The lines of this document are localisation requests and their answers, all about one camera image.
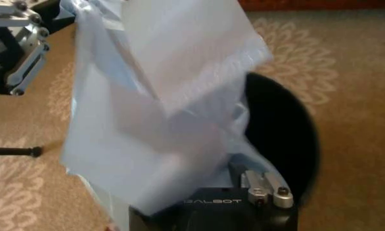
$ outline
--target black metal rod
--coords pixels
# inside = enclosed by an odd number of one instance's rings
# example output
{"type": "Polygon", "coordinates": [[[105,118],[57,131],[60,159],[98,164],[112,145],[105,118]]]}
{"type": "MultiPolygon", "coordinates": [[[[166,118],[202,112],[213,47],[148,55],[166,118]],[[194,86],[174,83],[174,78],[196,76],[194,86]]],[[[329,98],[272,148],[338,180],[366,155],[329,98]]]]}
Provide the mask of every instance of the black metal rod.
{"type": "Polygon", "coordinates": [[[41,147],[33,148],[0,148],[0,155],[26,155],[38,157],[42,154],[41,147]]]}

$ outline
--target silver metal part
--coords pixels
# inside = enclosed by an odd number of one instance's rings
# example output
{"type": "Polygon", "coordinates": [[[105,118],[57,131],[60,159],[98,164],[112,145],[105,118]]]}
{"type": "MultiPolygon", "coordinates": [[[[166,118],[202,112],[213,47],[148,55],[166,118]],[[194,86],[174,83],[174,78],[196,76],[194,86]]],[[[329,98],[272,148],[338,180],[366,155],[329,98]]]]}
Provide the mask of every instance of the silver metal part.
{"type": "Polygon", "coordinates": [[[16,6],[10,1],[0,0],[0,13],[12,14],[16,11],[16,6]]]}
{"type": "Polygon", "coordinates": [[[245,178],[249,184],[248,200],[256,206],[260,206],[268,202],[269,190],[262,185],[262,179],[256,171],[245,171],[245,178]]]}
{"type": "Polygon", "coordinates": [[[273,189],[274,205],[280,208],[290,208],[294,204],[294,198],[289,189],[280,184],[277,177],[270,172],[265,172],[264,177],[273,189]]]}
{"type": "Polygon", "coordinates": [[[40,26],[40,15],[29,9],[45,1],[0,0],[0,27],[8,27],[25,53],[4,80],[12,95],[24,94],[28,84],[42,68],[44,55],[50,49],[45,42],[49,31],[40,26]]]}
{"type": "Polygon", "coordinates": [[[270,172],[260,175],[253,170],[245,171],[241,174],[241,188],[249,188],[248,201],[256,206],[261,206],[268,202],[269,195],[272,195],[273,204],[280,208],[290,208],[294,204],[289,189],[280,184],[270,172]]]}
{"type": "Polygon", "coordinates": [[[28,84],[42,68],[45,63],[44,55],[49,50],[49,45],[44,40],[48,34],[49,32],[45,28],[33,25],[13,34],[26,55],[18,63],[14,72],[5,78],[5,84],[10,89],[12,95],[24,93],[28,84]]]}
{"type": "Polygon", "coordinates": [[[0,0],[0,27],[26,26],[29,23],[37,24],[40,21],[40,15],[28,9],[25,1],[0,0]]]}

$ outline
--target beige carpet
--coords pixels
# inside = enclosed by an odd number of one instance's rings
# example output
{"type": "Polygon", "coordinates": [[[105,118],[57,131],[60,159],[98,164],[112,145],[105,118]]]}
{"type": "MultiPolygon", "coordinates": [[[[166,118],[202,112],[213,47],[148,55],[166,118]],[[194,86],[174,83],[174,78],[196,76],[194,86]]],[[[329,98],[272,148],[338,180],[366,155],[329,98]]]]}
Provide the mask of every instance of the beige carpet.
{"type": "MultiPolygon", "coordinates": [[[[321,139],[304,231],[385,231],[385,11],[250,13],[276,55],[258,68],[301,98],[321,139]]],[[[0,231],[101,231],[108,217],[58,164],[69,119],[73,27],[49,38],[48,63],[20,98],[0,96],[0,231]]]]}

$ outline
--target plastic bag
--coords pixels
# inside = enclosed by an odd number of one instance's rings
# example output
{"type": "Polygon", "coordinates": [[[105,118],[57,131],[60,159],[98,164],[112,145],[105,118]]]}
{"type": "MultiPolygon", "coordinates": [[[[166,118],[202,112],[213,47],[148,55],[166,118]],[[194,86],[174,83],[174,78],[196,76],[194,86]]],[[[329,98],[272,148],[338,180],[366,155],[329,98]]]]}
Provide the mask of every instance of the plastic bag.
{"type": "Polygon", "coordinates": [[[128,205],[149,215],[200,187],[230,186],[230,160],[280,177],[242,136],[245,73],[270,54],[237,1],[70,5],[76,75],[61,162],[121,230],[128,205]]]}

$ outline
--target black trash bin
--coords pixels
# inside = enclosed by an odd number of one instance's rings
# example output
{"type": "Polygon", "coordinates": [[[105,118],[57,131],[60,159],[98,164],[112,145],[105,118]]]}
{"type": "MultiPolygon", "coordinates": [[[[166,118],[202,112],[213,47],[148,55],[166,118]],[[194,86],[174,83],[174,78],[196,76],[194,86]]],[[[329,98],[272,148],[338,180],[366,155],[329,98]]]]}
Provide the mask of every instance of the black trash bin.
{"type": "Polygon", "coordinates": [[[246,75],[245,96],[250,115],[246,138],[276,166],[300,206],[318,170],[318,139],[312,118],[290,91],[258,74],[246,75]]]}

